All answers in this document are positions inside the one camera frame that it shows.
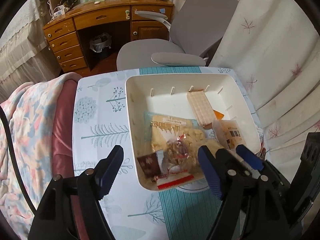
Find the red black sesame snack packet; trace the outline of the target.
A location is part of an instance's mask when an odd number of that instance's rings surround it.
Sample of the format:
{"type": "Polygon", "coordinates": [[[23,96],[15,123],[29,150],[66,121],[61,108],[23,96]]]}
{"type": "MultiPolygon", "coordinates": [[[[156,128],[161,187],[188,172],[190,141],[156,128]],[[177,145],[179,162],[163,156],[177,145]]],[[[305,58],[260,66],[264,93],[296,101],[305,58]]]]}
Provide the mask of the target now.
{"type": "Polygon", "coordinates": [[[156,184],[159,190],[177,187],[180,184],[193,180],[194,176],[189,173],[169,174],[167,176],[157,176],[156,184]]]}

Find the orange oat bar packet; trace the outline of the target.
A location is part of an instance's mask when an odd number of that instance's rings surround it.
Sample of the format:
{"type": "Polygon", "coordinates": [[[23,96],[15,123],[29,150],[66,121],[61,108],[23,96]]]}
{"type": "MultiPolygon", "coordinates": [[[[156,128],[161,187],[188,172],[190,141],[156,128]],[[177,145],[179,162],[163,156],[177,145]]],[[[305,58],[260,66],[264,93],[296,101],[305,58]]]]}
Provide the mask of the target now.
{"type": "Polygon", "coordinates": [[[223,117],[225,116],[224,114],[222,114],[222,113],[220,113],[220,112],[218,112],[216,110],[214,110],[214,114],[215,114],[217,120],[222,120],[223,117]]]}

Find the beige wafer packet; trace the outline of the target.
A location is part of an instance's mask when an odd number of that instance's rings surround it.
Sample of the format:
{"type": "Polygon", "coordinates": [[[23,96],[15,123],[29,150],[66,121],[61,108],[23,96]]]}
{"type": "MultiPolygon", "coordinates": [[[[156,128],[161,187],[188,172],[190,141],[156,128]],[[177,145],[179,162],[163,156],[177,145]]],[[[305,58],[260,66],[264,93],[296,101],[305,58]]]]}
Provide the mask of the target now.
{"type": "Polygon", "coordinates": [[[187,100],[200,126],[207,127],[217,119],[204,91],[188,92],[187,100]]]}

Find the white plastic organizer bin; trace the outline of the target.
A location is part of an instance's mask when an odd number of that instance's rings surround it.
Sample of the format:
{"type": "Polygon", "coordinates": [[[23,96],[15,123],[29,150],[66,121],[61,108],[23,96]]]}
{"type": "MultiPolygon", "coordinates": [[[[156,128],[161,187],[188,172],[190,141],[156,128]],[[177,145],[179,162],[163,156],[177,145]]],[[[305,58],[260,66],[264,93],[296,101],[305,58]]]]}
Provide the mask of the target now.
{"type": "Polygon", "coordinates": [[[247,103],[226,74],[153,74],[125,83],[136,175],[142,187],[163,191],[204,177],[198,150],[239,145],[253,153],[260,139],[247,103]]]}

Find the clear fried noodle snack pack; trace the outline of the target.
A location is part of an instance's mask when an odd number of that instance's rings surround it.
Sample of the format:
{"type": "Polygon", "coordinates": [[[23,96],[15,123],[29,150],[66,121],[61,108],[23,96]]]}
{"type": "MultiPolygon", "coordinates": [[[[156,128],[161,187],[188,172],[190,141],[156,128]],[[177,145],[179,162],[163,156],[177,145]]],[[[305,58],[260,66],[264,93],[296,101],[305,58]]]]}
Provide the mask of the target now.
{"type": "Polygon", "coordinates": [[[238,145],[246,144],[235,120],[214,120],[212,129],[218,142],[228,150],[235,151],[238,145]]]}

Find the pale rice cracker pack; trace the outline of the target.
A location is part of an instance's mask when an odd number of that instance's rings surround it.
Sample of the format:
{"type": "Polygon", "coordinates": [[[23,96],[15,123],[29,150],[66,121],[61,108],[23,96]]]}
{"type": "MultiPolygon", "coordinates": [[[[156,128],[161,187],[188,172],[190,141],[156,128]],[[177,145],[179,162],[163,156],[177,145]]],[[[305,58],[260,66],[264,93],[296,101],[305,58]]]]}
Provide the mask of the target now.
{"type": "Polygon", "coordinates": [[[165,151],[168,143],[183,137],[189,146],[207,139],[204,129],[194,119],[144,112],[146,151],[165,151]]]}

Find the clear peanut brittle packet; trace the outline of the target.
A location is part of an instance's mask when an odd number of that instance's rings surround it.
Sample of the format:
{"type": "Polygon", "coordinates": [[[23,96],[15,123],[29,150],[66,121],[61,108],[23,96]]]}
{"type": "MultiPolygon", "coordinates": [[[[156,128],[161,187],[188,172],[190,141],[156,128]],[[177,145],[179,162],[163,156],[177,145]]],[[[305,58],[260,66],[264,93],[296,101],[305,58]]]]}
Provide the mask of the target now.
{"type": "Polygon", "coordinates": [[[185,133],[169,139],[162,152],[161,156],[158,154],[158,159],[161,160],[159,167],[162,174],[190,173],[195,171],[199,165],[196,156],[196,142],[191,140],[185,133]]]}

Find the dark red snack packet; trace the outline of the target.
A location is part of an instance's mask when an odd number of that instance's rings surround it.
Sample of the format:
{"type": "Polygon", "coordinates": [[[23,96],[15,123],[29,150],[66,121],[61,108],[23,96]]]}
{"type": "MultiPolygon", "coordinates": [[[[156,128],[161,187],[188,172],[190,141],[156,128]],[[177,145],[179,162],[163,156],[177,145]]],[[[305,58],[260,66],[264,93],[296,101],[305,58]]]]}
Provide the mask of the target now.
{"type": "Polygon", "coordinates": [[[155,152],[138,157],[137,160],[146,178],[152,178],[161,174],[157,154],[155,152]]]}

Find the tree pattern tablecloth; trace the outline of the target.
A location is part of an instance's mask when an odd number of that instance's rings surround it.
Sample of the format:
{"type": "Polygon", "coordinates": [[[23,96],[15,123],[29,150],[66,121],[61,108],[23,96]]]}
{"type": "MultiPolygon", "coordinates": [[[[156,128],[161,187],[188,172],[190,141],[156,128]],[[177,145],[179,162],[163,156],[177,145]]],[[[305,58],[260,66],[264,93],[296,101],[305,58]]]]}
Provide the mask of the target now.
{"type": "Polygon", "coordinates": [[[73,165],[75,175],[95,167],[115,145],[124,150],[124,160],[111,191],[101,201],[103,214],[116,239],[206,239],[221,206],[206,180],[177,189],[153,192],[144,189],[135,174],[127,118],[125,81],[149,74],[226,74],[238,85],[264,146],[260,120],[237,77],[229,68],[150,67],[82,78],[77,86],[73,120],[73,165]]]}

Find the floral blanket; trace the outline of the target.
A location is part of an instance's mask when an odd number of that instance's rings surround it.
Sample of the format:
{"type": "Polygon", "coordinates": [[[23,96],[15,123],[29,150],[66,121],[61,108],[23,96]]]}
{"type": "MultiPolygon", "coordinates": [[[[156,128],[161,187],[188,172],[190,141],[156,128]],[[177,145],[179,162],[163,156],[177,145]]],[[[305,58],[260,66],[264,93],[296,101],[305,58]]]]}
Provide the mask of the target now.
{"type": "MultiPolygon", "coordinates": [[[[1,107],[7,117],[24,186],[38,206],[53,175],[73,176],[72,122],[81,76],[63,74],[47,82],[26,82],[1,107]]],[[[12,166],[1,129],[1,212],[19,239],[27,239],[34,218],[12,166]]]]}

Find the cream floral curtain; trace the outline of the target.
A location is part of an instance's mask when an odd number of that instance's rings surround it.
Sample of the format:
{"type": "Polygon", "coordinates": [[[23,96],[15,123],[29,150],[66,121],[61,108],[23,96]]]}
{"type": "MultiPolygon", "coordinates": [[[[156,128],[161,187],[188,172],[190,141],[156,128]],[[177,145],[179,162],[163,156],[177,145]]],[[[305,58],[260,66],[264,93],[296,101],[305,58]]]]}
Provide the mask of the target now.
{"type": "Polygon", "coordinates": [[[264,132],[266,156],[292,180],[319,131],[319,35],[294,0],[240,0],[211,67],[232,69],[264,132]]]}

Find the wooden desk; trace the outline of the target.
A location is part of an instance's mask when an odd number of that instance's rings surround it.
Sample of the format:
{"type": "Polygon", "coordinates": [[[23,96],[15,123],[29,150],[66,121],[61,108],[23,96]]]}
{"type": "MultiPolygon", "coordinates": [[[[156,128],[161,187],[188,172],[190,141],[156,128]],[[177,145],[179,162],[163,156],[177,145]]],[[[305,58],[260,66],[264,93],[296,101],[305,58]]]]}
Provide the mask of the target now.
{"type": "Polygon", "coordinates": [[[171,18],[174,4],[161,0],[105,0],[99,4],[80,4],[44,28],[44,35],[63,72],[76,72],[83,77],[116,71],[116,58],[121,47],[135,40],[167,40],[166,27],[138,16],[136,11],[159,12],[171,18]],[[107,33],[111,46],[101,53],[90,50],[89,42],[107,33]]]}

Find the grey office chair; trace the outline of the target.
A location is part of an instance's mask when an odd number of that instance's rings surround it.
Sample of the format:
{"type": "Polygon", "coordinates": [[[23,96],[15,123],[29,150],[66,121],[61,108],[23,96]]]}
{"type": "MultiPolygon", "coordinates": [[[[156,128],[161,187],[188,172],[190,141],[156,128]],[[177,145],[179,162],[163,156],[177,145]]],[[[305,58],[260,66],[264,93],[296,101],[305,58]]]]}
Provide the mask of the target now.
{"type": "Polygon", "coordinates": [[[148,38],[122,46],[117,70],[155,66],[205,66],[207,52],[223,38],[238,0],[185,0],[172,22],[157,12],[135,11],[165,26],[169,39],[148,38]]]}

